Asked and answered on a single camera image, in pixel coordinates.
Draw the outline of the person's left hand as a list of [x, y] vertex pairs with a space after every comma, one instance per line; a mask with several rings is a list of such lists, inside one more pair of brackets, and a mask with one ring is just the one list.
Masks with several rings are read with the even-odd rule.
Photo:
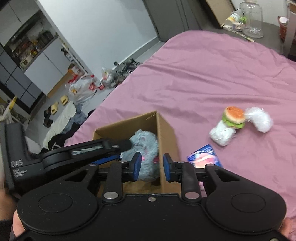
[[16, 211], [16, 202], [1, 190], [1, 240], [15, 240], [24, 232], [23, 225]]

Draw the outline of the person's right hand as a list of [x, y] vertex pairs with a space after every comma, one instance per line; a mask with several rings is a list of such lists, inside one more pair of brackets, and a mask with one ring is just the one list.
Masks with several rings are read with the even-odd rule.
[[295, 218], [286, 217], [282, 222], [279, 232], [289, 240], [295, 240]]

